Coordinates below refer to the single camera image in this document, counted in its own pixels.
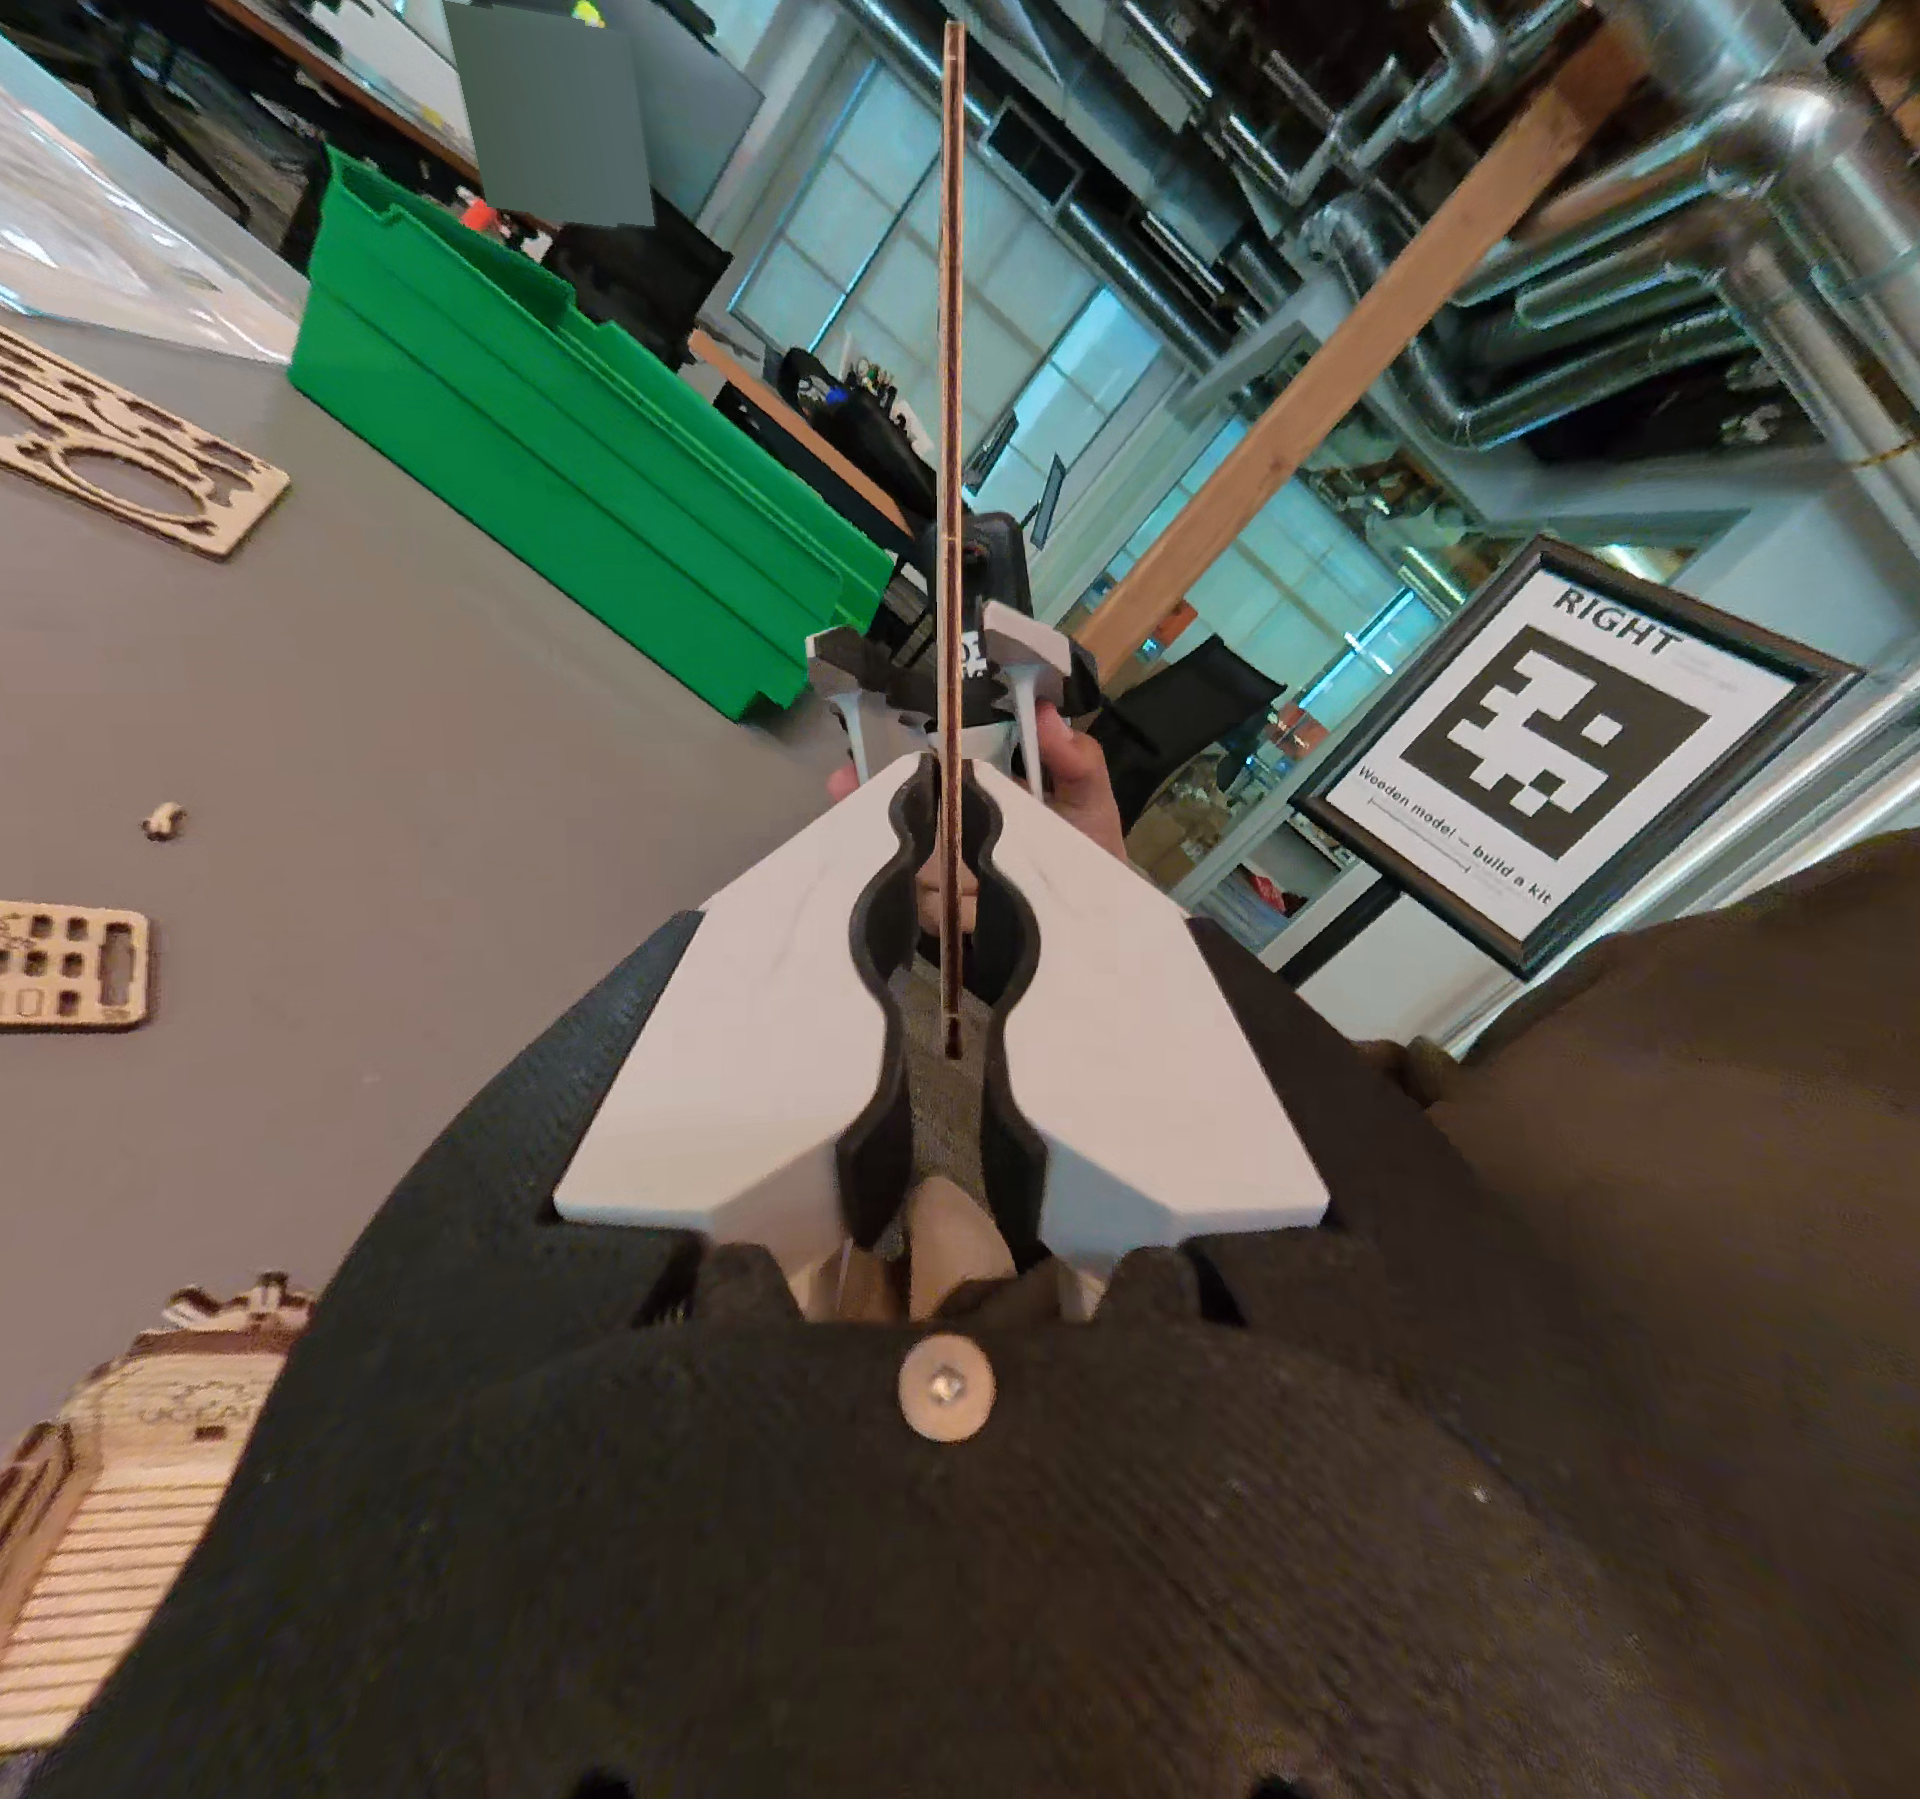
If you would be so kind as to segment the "black office chair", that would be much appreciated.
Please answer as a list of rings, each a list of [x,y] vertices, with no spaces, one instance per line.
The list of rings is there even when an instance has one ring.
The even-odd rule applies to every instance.
[[[1098,741],[1130,833],[1155,794],[1214,743],[1259,724],[1287,686],[1212,636],[1185,658],[1158,665],[1116,698],[1106,698],[1089,734]]]

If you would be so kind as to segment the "small slotted wooden frame piece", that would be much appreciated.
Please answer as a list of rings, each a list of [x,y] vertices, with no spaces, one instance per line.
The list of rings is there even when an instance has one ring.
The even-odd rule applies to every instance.
[[[146,1021],[152,927],[130,910],[2,900],[2,1031],[121,1031]]]

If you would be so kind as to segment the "wooden ceiling beam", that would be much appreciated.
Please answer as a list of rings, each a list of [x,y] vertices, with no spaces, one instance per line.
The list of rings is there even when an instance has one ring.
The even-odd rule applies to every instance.
[[[1274,405],[1094,612],[1080,641],[1110,681],[1226,553],[1357,401],[1466,282],[1496,240],[1532,212],[1596,131],[1628,101],[1646,65],[1602,24],[1462,178],[1423,231],[1279,392]]]

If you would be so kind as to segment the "framed black-white marker sign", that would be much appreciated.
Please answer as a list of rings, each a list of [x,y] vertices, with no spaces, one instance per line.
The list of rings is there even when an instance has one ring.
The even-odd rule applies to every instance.
[[[1530,979],[1857,681],[1535,536],[1321,748],[1297,804]]]

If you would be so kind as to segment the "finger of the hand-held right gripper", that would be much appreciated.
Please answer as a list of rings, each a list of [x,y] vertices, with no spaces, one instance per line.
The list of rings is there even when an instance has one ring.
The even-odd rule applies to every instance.
[[[829,629],[807,639],[807,670],[813,692],[842,722],[854,778],[870,778],[898,757],[900,743],[888,653],[856,629]]]
[[[1064,720],[1086,722],[1101,709],[1090,655],[1069,633],[1005,602],[985,602],[978,648],[1001,699],[1011,709],[1020,770],[1030,796],[1044,799],[1038,705],[1049,702]]]

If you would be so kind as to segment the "wooden sheet with oval cutouts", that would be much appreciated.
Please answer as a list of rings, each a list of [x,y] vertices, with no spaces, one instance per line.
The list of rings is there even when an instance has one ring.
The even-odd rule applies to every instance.
[[[283,467],[11,330],[2,405],[6,476],[210,560],[233,556],[290,487]]]

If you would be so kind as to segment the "green plastic bin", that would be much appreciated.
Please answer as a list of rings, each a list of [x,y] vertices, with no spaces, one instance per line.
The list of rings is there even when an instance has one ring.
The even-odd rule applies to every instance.
[[[808,686],[891,554],[572,286],[329,151],[292,386],[710,709]]]

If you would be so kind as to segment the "clear plastic wrap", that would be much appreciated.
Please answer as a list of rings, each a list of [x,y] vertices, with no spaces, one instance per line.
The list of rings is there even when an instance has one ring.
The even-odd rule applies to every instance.
[[[284,368],[307,282],[11,39],[2,42],[2,297]]]

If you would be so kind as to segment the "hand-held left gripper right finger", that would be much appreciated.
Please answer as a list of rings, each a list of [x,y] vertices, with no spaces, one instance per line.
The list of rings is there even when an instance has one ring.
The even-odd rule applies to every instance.
[[[967,987],[990,1008],[981,1173],[1020,1265],[1318,1228],[1330,1206],[1189,915],[997,770],[971,768]]]

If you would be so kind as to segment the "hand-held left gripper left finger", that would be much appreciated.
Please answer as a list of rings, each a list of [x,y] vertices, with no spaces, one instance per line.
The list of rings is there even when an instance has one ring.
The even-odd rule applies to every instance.
[[[554,1188],[585,1228],[757,1246],[808,1316],[906,1316],[901,997],[940,763],[906,757],[714,893]]]

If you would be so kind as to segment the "black monitor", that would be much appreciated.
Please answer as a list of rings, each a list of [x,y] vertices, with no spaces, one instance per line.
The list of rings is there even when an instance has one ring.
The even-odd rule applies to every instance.
[[[572,15],[591,7],[638,55],[639,131],[652,187],[698,218],[744,141],[763,92],[713,43],[691,0],[471,0],[484,9]]]

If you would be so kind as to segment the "person's right hand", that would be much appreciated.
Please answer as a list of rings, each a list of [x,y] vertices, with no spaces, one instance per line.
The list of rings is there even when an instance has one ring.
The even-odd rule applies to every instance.
[[[1051,811],[1124,865],[1119,805],[1101,746],[1051,706],[1041,710],[1037,724]]]

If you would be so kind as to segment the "long slotted wooden parts sheet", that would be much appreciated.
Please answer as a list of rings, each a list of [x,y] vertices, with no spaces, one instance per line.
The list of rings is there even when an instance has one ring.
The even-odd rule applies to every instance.
[[[947,19],[942,67],[942,209],[940,209],[940,517],[936,593],[940,644],[940,973],[944,1055],[964,1055],[964,554],[963,372],[964,372],[964,171],[967,171],[967,26]]]

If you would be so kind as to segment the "wooden slatted model sub-assembly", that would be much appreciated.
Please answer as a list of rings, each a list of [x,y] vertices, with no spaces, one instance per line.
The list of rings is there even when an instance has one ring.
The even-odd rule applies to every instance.
[[[4,1458],[4,1795],[170,1591],[313,1306],[283,1273],[229,1298],[190,1286]]]

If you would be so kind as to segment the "silver ventilation ducts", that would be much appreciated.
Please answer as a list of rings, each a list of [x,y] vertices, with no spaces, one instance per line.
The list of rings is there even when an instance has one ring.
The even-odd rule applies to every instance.
[[[1503,394],[1459,401],[1423,328],[1382,375],[1399,374],[1436,442],[1489,449],[1752,349],[1843,467],[1915,508],[1904,140],[1836,83],[1780,0],[1590,2],[1688,125],[1581,187],[1583,212],[1453,295],[1510,293],[1514,325],[1572,324],[1583,346]]]

